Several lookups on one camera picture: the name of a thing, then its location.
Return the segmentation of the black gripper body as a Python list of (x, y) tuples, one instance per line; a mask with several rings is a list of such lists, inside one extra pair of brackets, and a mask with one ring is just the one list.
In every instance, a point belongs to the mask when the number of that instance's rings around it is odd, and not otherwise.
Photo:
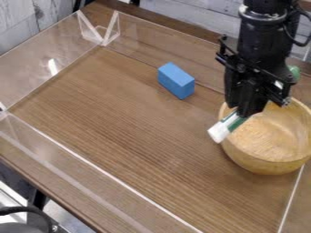
[(242, 56), (242, 54), (236, 51), (236, 41), (228, 36), (223, 35), (219, 42), (220, 50), (216, 53), (216, 60), (223, 64), (224, 69), (230, 67), (240, 74), (246, 74), (252, 69), (266, 70), (275, 75), (280, 73), (283, 67), (286, 66), (286, 62), (280, 62), (275, 65), (262, 65), (259, 61), (250, 61)]

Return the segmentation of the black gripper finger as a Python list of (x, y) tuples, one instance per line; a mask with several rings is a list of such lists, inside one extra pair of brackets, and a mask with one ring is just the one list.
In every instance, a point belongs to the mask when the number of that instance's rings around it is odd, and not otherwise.
[(242, 90), (246, 77), (236, 70), (224, 69), (224, 101), (230, 108), (242, 107)]
[(247, 80), (242, 87), (240, 98), (238, 102), (238, 115), (243, 118), (264, 110), (267, 97), (264, 88), (255, 80)]

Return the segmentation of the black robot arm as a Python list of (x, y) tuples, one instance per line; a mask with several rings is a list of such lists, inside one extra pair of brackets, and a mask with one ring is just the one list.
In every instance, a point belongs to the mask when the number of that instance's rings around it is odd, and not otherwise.
[(287, 65), (295, 46), (311, 43), (296, 39), (299, 21), (311, 15), (299, 0), (243, 0), (238, 9), (239, 36), (235, 42), (220, 37), (216, 60), (224, 66), (224, 101), (247, 118), (264, 111), (272, 102), (286, 106), (291, 101), (291, 87), (298, 76)]

